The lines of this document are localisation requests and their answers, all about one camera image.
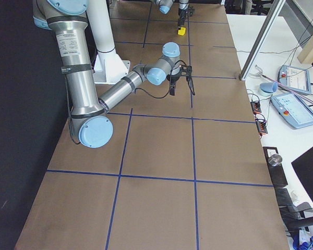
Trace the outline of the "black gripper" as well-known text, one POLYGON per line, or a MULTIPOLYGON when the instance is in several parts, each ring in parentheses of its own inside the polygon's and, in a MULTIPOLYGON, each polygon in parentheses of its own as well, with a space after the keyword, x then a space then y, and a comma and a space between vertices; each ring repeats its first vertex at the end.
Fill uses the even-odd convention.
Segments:
POLYGON ((192 16, 195 12, 193 7, 188 7, 187 9, 179 9, 178 27, 183 27, 185 23, 186 16, 192 16))
POLYGON ((169 95, 175 95, 176 91, 176 81, 180 77, 186 77, 186 80, 189 82, 192 80, 192 66, 190 65, 181 65, 178 73, 171 73, 166 76, 166 79, 169 81, 169 95))

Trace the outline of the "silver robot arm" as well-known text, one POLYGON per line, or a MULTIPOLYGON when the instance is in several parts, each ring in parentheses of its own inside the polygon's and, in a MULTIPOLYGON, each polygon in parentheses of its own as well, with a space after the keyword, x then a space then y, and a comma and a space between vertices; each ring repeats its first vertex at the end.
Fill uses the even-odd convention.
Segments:
POLYGON ((55 33, 62 59, 71 140, 89 148, 105 145, 113 134, 106 113, 145 81, 176 82, 185 77, 194 90, 192 67, 180 59, 177 43, 163 45, 151 64, 130 66, 116 52, 106 1, 34 1, 34 24, 55 33))
MULTIPOLYGON (((163 14, 167 14, 175 0, 151 0, 153 4, 155 4, 159 11, 163 14)), ((181 29, 184 27, 184 23, 187 17, 191 17, 195 12, 195 9, 190 6, 189 0, 179 0, 179 7, 178 7, 178 28, 181 29)))

